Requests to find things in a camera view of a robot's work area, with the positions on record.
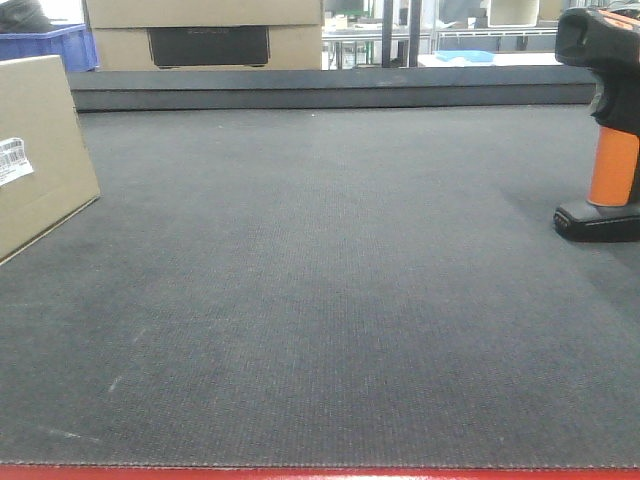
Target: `white label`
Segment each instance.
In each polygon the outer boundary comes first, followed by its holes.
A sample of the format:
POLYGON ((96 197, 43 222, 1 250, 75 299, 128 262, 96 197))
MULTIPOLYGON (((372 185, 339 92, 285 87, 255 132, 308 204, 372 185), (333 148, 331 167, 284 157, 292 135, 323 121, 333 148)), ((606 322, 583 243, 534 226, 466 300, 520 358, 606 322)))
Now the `white label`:
POLYGON ((0 141, 0 187, 33 173, 24 151, 24 140, 10 138, 0 141))

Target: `metal pole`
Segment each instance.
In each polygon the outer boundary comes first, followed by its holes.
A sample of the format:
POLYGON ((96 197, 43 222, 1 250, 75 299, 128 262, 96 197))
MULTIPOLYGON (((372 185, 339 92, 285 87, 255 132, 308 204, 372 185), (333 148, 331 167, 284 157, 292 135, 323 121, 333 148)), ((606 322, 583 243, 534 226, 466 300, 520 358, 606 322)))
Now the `metal pole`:
POLYGON ((417 67, 418 55, 420 54, 422 0, 411 0, 411 11, 409 15, 409 67, 417 67))
POLYGON ((391 36, 393 35, 393 0, 384 0, 382 17, 382 68, 391 66, 391 36))
POLYGON ((433 25, 431 26, 431 41, 429 42, 429 54, 433 54, 440 47, 438 34, 438 19, 440 18, 440 1, 433 0, 433 25))

